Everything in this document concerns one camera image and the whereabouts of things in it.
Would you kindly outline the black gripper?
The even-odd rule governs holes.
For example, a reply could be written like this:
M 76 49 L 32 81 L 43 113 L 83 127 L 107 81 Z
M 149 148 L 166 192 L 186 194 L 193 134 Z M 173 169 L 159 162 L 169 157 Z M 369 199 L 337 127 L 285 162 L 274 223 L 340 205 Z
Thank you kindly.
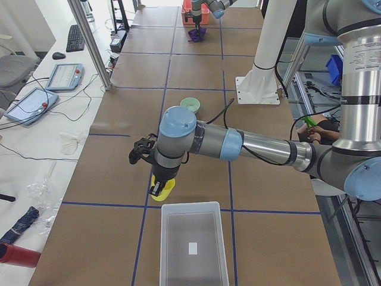
M 192 19 L 192 21 L 195 25 L 195 28 L 199 29 L 201 27 L 202 11 L 201 10 L 185 11 L 185 13 L 184 13 L 185 23 L 187 23 L 189 21 L 189 19 Z
M 174 168 L 162 167 L 159 164 L 154 164 L 152 166 L 152 173 L 155 176 L 154 184 L 150 187 L 150 194 L 152 196 L 159 196 L 167 181 L 174 179 L 177 176 L 177 173 L 180 169 L 180 166 Z

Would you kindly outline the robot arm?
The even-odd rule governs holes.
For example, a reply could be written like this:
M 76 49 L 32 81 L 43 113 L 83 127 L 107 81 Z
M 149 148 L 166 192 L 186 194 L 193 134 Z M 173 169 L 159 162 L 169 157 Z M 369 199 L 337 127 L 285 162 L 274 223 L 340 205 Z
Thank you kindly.
M 199 30 L 202 24 L 207 24 L 208 16 L 206 8 L 214 18 L 219 19 L 224 15 L 227 8 L 232 6 L 236 0 L 210 1 L 191 0 L 186 1 L 186 6 L 182 8 L 184 24 L 193 24 Z
M 149 143 L 152 195 L 163 192 L 184 156 L 193 153 L 291 166 L 360 200 L 380 198 L 380 2 L 307 2 L 304 41 L 343 47 L 341 123 L 339 137 L 330 146 L 294 141 L 284 131 L 286 103 L 274 90 L 273 70 L 295 7 L 295 1 L 270 2 L 252 69 L 238 78 L 233 117 L 243 111 L 253 127 L 203 122 L 181 106 L 163 113 L 158 138 Z M 271 105 L 270 100 L 277 102 Z

